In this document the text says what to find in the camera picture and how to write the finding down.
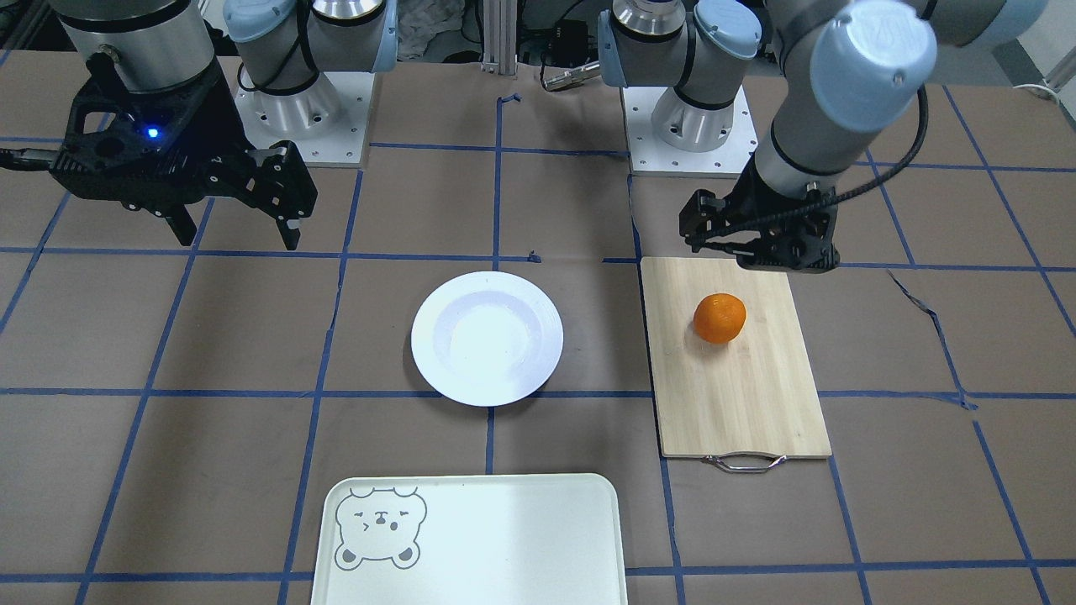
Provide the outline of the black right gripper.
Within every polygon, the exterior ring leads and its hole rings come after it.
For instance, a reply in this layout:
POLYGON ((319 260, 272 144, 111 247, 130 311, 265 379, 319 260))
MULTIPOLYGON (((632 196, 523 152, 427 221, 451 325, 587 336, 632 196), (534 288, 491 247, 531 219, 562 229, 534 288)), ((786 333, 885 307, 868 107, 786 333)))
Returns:
POLYGON ((192 81, 143 93, 130 92, 110 60, 87 68, 91 78, 49 161, 65 189, 165 219, 183 247, 199 231, 187 206, 230 197, 273 219, 284 248, 298 249, 318 188, 295 143, 257 149, 247 140, 218 61, 192 81))

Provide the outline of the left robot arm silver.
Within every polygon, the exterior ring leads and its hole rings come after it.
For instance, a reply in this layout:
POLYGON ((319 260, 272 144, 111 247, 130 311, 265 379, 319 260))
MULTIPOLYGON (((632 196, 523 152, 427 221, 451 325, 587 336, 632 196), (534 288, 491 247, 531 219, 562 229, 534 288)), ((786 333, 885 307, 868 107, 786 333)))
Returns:
MULTIPOLYGON (((696 191, 678 215, 692 252, 749 271, 823 273, 839 265, 837 205, 909 165, 929 128, 938 47, 992 47, 1025 32, 1044 1, 766 1, 787 95, 724 196, 696 191)), ((727 122, 763 27, 738 1, 614 1, 597 19, 604 84, 666 89, 665 140, 679 114, 727 122)))

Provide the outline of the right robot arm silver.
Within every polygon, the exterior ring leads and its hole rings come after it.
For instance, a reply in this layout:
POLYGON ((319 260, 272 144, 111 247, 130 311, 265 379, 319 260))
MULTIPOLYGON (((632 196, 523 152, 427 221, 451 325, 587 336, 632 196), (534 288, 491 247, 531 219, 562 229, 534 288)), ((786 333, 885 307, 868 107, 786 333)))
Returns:
POLYGON ((289 251, 318 199, 300 142, 345 122, 332 72, 398 57, 396 1, 227 1, 226 30, 195 1, 49 3, 89 72, 57 150, 10 150, 77 197, 164 219, 230 197, 277 223, 289 251))

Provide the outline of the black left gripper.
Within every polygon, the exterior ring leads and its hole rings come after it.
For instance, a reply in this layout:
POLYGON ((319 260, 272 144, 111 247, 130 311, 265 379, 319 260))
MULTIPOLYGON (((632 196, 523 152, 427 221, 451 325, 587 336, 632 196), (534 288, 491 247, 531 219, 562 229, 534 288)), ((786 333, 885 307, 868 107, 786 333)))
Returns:
POLYGON ((694 253, 730 253, 747 271, 834 271, 841 257, 834 245, 834 187, 803 189, 787 197, 771 189, 749 160, 730 194, 696 189, 679 212, 679 233, 694 253))

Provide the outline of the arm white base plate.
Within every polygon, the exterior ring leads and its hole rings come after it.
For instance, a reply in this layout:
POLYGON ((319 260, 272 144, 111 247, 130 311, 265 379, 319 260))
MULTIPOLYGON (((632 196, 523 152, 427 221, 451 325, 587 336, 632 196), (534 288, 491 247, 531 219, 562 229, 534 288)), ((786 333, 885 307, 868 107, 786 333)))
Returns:
POLYGON ((295 95, 237 92, 233 100, 254 146, 289 140, 309 167, 360 167, 376 84, 376 74, 337 71, 295 95))
POLYGON ((744 87, 718 110, 689 104, 670 87, 627 87, 621 96, 634 175, 736 179, 758 147, 744 87))

